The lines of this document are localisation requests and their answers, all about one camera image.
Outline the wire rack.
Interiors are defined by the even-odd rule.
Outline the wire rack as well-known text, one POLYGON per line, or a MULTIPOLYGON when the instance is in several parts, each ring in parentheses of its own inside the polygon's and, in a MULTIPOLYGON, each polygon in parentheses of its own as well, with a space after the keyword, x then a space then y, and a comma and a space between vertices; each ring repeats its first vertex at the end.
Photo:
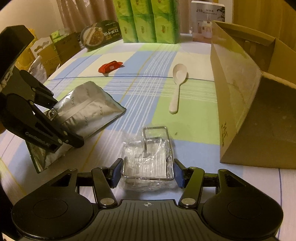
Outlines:
POLYGON ((121 186, 125 190, 148 192, 177 186, 174 153, 167 127, 146 126, 123 141, 121 186))

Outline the silver foil pouch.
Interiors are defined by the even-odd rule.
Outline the silver foil pouch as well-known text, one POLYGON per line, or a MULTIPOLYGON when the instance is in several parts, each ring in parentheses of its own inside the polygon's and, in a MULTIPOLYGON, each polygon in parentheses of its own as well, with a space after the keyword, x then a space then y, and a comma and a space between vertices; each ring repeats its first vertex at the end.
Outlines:
POLYGON ((122 116, 126 108, 93 81, 79 85, 44 114, 84 140, 122 116))

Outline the crumpled silver bag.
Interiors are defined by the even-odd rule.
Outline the crumpled silver bag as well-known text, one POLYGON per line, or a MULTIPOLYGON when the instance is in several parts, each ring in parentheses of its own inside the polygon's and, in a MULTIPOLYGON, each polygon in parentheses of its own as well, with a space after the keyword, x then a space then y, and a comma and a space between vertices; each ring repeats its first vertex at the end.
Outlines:
POLYGON ((38 56, 29 67, 28 72, 39 82, 44 83, 47 80, 47 73, 42 63, 42 57, 38 56))

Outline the yellow plastic bag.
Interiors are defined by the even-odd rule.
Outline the yellow plastic bag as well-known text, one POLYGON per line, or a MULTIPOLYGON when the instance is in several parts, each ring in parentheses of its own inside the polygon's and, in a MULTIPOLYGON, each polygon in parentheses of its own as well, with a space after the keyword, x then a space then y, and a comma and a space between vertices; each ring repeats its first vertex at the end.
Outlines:
POLYGON ((22 54, 20 54, 20 56, 16 60, 15 66, 19 70, 26 70, 27 71, 29 69, 29 67, 31 66, 31 64, 35 60, 35 57, 34 57, 30 48, 38 40, 38 38, 37 38, 37 35, 36 35, 34 29, 29 28, 29 31, 34 36, 34 39, 32 42, 30 42, 30 44, 24 49, 22 54))

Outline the small brown cardboard boxes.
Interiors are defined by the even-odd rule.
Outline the small brown cardboard boxes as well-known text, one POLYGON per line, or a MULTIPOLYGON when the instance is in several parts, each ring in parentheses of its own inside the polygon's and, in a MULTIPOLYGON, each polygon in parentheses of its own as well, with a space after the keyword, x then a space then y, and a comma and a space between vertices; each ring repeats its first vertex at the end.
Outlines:
POLYGON ((39 39, 34 42, 30 50, 35 58, 41 56, 41 63, 49 77, 56 71, 58 65, 63 65, 80 52, 81 47, 78 42, 77 34, 72 33, 55 43, 50 37, 39 39))

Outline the red snack packet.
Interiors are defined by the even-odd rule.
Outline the red snack packet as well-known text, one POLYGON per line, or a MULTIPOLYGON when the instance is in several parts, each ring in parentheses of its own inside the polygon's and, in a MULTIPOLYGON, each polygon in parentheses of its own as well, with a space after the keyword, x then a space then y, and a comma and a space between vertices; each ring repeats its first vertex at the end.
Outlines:
POLYGON ((123 65, 122 62, 118 61, 111 61, 109 63, 103 64, 101 67, 99 67, 98 72, 102 74, 110 73, 118 68, 121 68, 123 65))

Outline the checked tablecloth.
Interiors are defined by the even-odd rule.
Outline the checked tablecloth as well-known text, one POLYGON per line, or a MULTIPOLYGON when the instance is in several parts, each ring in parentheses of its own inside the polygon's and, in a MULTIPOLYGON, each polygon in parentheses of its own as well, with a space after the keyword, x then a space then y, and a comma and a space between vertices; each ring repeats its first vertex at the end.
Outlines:
POLYGON ((80 148, 63 143, 54 153, 6 130, 1 134, 1 232, 13 240, 278 240, 283 210, 242 179, 242 168, 222 167, 211 46, 117 41, 70 59, 44 86, 60 101, 88 81, 126 112, 80 148), (111 61, 110 73, 98 72, 111 61), (178 112, 169 105, 173 68, 187 67, 178 112), (123 141, 146 126, 168 129, 174 159, 205 171, 197 207, 181 207, 183 189, 112 189, 117 207, 100 207, 91 171, 122 158, 123 141))

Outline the black instant food bowl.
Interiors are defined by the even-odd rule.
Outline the black instant food bowl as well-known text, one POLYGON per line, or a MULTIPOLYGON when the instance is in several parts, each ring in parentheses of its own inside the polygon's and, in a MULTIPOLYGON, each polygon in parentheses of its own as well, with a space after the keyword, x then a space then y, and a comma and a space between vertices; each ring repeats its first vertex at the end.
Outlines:
POLYGON ((119 23, 104 20, 86 27, 80 34, 82 45, 88 50, 95 50, 121 39, 119 23))

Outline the beige window curtain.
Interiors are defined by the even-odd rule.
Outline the beige window curtain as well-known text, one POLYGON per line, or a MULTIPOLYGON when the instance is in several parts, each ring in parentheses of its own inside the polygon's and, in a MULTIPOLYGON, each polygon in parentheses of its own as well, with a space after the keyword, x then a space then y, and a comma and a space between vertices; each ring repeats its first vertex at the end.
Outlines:
POLYGON ((113 1, 55 1, 65 28, 81 32, 85 27, 103 20, 117 20, 113 1))

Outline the white ceramic spoon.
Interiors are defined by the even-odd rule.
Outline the white ceramic spoon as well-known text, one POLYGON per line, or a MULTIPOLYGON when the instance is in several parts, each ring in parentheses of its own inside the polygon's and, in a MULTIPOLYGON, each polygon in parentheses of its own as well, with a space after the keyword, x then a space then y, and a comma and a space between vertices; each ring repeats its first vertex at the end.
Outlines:
POLYGON ((169 105, 169 112, 175 114, 178 112, 180 87, 187 78, 187 67, 184 64, 177 64, 173 68, 173 79, 175 83, 175 90, 169 105))

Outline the brown cardboard box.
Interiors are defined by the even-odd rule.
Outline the brown cardboard box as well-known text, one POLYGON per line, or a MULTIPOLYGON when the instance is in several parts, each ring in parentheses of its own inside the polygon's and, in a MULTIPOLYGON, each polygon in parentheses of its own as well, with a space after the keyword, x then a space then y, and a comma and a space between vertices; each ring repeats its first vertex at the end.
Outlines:
POLYGON ((295 168, 295 51, 278 38, 212 23, 220 161, 295 168))

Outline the green tissue multipack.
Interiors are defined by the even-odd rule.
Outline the green tissue multipack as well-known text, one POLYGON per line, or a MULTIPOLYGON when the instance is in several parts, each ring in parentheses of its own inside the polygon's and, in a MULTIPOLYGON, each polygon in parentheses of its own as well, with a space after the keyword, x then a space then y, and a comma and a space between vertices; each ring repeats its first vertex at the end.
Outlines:
POLYGON ((177 44, 180 38, 178 1, 113 1, 125 43, 177 44))

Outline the white humidifier product box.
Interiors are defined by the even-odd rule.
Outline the white humidifier product box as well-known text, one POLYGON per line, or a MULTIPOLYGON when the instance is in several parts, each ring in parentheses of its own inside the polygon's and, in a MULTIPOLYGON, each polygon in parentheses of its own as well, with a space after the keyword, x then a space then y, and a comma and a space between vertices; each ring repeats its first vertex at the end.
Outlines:
POLYGON ((225 6, 208 1, 191 1, 191 21, 193 41, 210 44, 212 21, 225 22, 225 6))

